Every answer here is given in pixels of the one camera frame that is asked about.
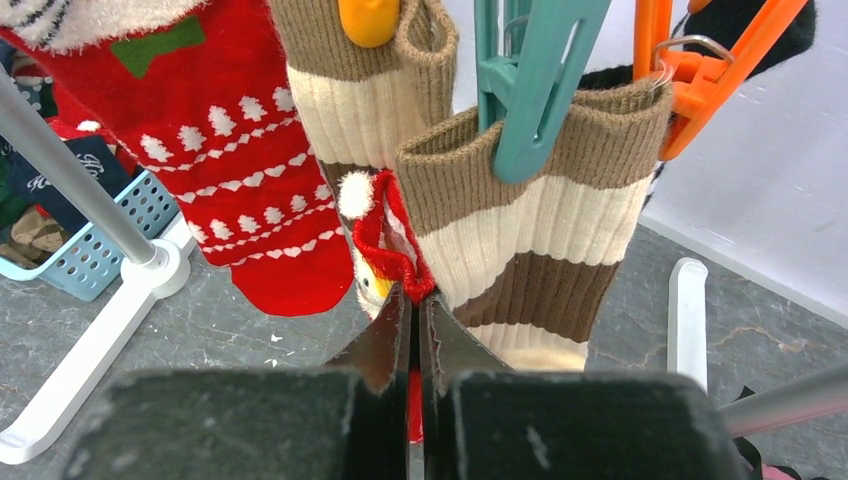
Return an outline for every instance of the red christmas sock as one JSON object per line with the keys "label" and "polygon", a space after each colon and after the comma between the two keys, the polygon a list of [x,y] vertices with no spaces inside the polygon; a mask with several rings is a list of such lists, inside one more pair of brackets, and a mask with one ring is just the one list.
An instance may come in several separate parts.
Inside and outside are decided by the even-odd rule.
{"label": "red christmas sock", "polygon": [[22,0],[0,18],[0,36],[176,196],[207,260],[260,310],[305,315],[344,296],[344,231],[264,2]]}

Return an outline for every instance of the navy fabric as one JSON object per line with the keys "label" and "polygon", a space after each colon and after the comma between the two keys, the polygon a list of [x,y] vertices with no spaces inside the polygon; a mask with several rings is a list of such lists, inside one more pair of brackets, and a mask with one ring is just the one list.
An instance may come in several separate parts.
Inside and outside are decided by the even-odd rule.
{"label": "navy fabric", "polygon": [[[65,145],[112,198],[132,180],[102,137],[75,138],[66,141]],[[12,162],[9,188],[12,191],[31,203],[41,205],[70,234],[85,226],[88,220],[20,153],[15,151],[9,158]]]}
{"label": "navy fabric", "polygon": [[12,55],[17,50],[9,45],[5,40],[0,40],[0,65],[3,65],[3,70],[6,70],[7,75],[12,74]]}

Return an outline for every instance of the metal ring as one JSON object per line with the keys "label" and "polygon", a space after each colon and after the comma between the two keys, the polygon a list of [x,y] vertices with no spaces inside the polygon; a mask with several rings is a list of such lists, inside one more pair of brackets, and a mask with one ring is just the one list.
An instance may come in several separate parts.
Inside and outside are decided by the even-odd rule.
{"label": "metal ring", "polygon": [[720,43],[716,42],[712,38],[705,35],[685,35],[683,37],[669,38],[664,42],[658,43],[657,46],[654,47],[654,62],[651,65],[651,69],[655,69],[660,63],[660,50],[668,47],[676,47],[678,45],[688,45],[690,43],[706,48],[728,63],[736,61],[736,57],[730,53],[730,50],[724,48]]}
{"label": "metal ring", "polygon": [[504,57],[512,57],[512,35],[513,31],[518,28],[520,24],[526,24],[530,21],[530,15],[522,15],[520,17],[513,18],[511,22],[504,25]]}

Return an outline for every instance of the teal clothespin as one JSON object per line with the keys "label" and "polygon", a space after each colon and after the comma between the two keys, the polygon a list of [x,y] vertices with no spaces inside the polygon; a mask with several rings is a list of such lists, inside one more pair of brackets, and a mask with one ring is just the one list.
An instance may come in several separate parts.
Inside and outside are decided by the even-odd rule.
{"label": "teal clothespin", "polygon": [[477,98],[481,133],[504,119],[493,169],[515,184],[544,167],[610,0],[503,1],[502,56],[498,2],[474,2]]}

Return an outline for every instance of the sock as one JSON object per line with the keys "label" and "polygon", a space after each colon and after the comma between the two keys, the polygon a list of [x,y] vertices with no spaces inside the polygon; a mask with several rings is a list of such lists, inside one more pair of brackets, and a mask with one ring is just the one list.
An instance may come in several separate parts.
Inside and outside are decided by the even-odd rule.
{"label": "sock", "polygon": [[0,35],[157,175],[206,259],[266,313],[335,306],[352,261],[264,3],[42,3],[0,6]]}
{"label": "sock", "polygon": [[328,183],[392,168],[398,145],[450,115],[458,33],[436,0],[405,0],[395,38],[361,48],[336,1],[269,0],[292,98]]}
{"label": "sock", "polygon": [[456,318],[517,369],[580,370],[633,235],[671,109],[653,80],[578,91],[544,169],[522,185],[491,169],[501,124],[476,109],[403,145],[409,224]]}

